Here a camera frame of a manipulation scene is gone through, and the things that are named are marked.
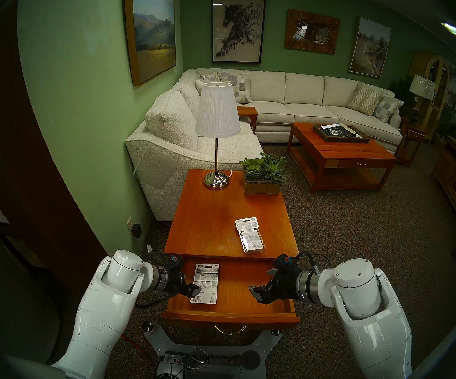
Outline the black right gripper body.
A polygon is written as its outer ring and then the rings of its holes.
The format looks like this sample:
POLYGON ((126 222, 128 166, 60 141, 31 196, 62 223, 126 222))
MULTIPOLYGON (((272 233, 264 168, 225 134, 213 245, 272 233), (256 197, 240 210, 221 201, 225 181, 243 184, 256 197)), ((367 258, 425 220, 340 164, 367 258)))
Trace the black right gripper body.
POLYGON ((269 297, 271 301, 276 300, 301 300, 297 282, 301 274, 301 269, 290 271, 278 270, 277 275, 269 283, 269 297))

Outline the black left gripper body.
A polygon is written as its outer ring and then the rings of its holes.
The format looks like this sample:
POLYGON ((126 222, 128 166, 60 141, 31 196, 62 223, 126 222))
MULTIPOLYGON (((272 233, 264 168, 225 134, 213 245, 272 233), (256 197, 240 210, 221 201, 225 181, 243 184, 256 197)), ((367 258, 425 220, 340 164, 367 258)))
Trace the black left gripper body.
POLYGON ((167 293, 176 293, 183 296, 191 295, 191 289, 185 282, 181 268, 167 268, 167 293))

